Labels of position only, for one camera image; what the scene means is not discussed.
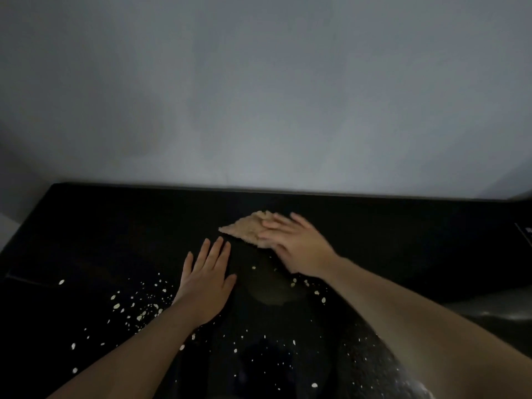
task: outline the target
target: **hand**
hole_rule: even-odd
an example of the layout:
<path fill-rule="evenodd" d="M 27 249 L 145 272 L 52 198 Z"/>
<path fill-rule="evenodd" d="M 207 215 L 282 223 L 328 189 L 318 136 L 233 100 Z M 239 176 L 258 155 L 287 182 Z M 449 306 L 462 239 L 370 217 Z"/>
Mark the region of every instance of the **hand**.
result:
<path fill-rule="evenodd" d="M 327 266 L 338 255 L 329 242 L 309 221 L 291 213 L 292 220 L 275 213 L 275 221 L 264 220 L 268 231 L 259 233 L 259 238 L 273 242 L 272 248 L 290 273 L 302 273 L 323 278 Z"/>
<path fill-rule="evenodd" d="M 209 252 L 210 244 L 208 239 L 203 242 L 194 269 L 194 256 L 192 252 L 188 253 L 179 290 L 172 303 L 182 303 L 190 309 L 194 328 L 209 322 L 220 313 L 236 283 L 236 275 L 225 279 L 231 244 L 227 242 L 221 254 L 222 237 L 218 237 Z"/>

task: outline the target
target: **black countertop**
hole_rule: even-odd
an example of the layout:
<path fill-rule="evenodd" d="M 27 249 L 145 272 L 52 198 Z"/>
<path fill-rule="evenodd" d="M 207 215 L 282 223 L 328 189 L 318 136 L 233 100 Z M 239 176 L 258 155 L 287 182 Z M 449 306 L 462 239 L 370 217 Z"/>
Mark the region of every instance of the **black countertop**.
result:
<path fill-rule="evenodd" d="M 0 255 L 2 396 L 44 397 L 125 341 L 170 304 L 186 253 L 254 211 L 298 212 L 339 254 L 443 304 L 530 284 L 529 218 L 515 208 L 54 185 Z M 429 397 L 325 284 L 230 240 L 234 293 L 185 342 L 156 397 Z"/>

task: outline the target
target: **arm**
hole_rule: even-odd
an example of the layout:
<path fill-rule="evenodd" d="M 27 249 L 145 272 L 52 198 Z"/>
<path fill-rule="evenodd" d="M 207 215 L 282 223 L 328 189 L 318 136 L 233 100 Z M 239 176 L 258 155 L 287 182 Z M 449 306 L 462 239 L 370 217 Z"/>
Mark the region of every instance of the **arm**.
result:
<path fill-rule="evenodd" d="M 339 257 L 304 218 L 276 214 L 261 238 L 291 272 L 319 277 L 438 399 L 531 398 L 532 360 L 486 330 Z"/>
<path fill-rule="evenodd" d="M 235 275 L 224 279 L 231 246 L 220 254 L 222 244 L 220 237 L 209 252 L 206 239 L 194 269 L 189 252 L 172 305 L 49 398 L 152 398 L 185 339 L 222 310 L 235 285 Z"/>

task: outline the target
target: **left hand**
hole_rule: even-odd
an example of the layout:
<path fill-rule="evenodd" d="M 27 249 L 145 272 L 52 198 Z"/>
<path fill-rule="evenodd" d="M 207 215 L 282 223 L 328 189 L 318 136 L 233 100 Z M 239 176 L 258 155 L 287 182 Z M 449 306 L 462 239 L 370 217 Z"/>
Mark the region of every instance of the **left hand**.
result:
<path fill-rule="evenodd" d="M 183 265 L 181 283 L 173 304 L 183 304 L 190 309 L 194 327 L 212 320 L 225 306 L 236 283 L 236 275 L 225 278 L 231 244 L 227 242 L 220 253 L 223 238 L 218 237 L 212 245 L 206 239 L 198 254 L 194 268 L 194 256 L 189 252 Z"/>

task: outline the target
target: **forearm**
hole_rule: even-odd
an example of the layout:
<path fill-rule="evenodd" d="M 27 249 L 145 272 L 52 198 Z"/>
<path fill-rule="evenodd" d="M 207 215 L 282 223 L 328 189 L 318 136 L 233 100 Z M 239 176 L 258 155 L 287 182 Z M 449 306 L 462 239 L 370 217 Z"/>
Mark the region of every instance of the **forearm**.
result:
<path fill-rule="evenodd" d="M 323 279 L 438 399 L 501 397 L 510 380 L 513 397 L 529 397 L 532 362 L 474 323 L 347 259 L 332 260 Z M 521 370 L 506 372 L 510 363 Z"/>
<path fill-rule="evenodd" d="M 152 398 L 194 328 L 190 310 L 176 302 L 50 398 Z"/>

